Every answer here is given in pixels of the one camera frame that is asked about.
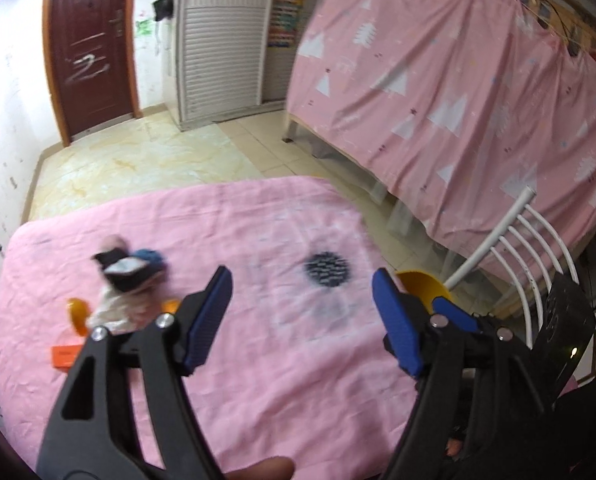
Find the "colorful poster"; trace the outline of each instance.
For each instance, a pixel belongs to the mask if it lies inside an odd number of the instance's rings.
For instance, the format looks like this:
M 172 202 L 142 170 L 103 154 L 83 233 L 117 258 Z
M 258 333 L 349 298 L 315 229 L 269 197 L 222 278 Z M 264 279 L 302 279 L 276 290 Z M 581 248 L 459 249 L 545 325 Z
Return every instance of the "colorful poster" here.
M 304 0 L 274 0 L 267 46 L 279 48 L 296 46 L 300 11 L 303 5 Z

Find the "hand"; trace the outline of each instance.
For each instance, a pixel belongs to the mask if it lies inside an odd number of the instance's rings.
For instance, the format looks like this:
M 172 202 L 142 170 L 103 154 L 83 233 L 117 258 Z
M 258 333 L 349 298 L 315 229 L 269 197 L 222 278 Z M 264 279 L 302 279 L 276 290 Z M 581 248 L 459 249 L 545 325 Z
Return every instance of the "hand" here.
M 227 480 L 291 480 L 296 471 L 294 462 L 288 458 L 275 457 L 258 462 L 239 471 L 227 473 Z

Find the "blue gripper pad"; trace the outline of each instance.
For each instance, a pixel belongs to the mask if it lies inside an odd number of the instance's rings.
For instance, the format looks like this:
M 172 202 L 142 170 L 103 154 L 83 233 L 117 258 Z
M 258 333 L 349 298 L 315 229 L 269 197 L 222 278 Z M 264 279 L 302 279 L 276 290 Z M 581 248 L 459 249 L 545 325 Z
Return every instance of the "blue gripper pad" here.
M 467 314 L 462 308 L 454 305 L 447 298 L 435 298 L 431 302 L 434 312 L 442 314 L 460 330 L 464 332 L 478 333 L 478 322 L 469 314 Z
M 417 378 L 422 371 L 423 361 L 420 357 L 418 330 L 401 302 L 401 297 L 405 294 L 396 288 L 385 269 L 378 269 L 374 273 L 372 291 L 398 365 L 410 376 Z
M 206 300 L 187 333 L 187 354 L 183 365 L 188 373 L 193 373 L 197 367 L 206 363 L 220 322 L 232 299 L 232 292 L 232 272 L 225 267 L 208 291 Z

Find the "screw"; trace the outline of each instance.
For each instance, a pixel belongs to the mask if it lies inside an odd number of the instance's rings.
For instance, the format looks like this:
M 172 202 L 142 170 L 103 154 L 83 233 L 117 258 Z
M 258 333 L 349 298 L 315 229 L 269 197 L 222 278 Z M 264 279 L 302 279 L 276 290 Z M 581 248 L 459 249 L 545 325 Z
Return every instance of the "screw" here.
M 94 341 L 102 341 L 105 337 L 107 337 L 107 329 L 104 326 L 97 326 L 91 332 L 91 338 Z
M 444 328 L 449 324 L 449 320 L 442 314 L 434 314 L 429 319 L 429 322 L 431 323 L 431 326 L 434 328 Z
M 176 320 L 175 317 L 173 317 L 171 314 L 166 312 L 164 314 L 160 314 L 156 318 L 156 326 L 158 328 L 167 328 L 167 327 L 173 325 L 175 320 Z
M 506 326 L 501 326 L 496 330 L 496 335 L 501 341 L 511 341 L 514 338 L 514 333 L 511 332 Z

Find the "orange box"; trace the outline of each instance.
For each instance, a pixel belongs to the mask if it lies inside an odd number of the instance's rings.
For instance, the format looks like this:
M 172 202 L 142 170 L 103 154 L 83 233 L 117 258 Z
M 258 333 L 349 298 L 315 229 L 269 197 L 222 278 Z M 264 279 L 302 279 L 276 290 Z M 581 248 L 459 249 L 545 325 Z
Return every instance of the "orange box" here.
M 52 346 L 52 365 L 61 372 L 67 373 L 76 362 L 80 350 L 82 345 Z

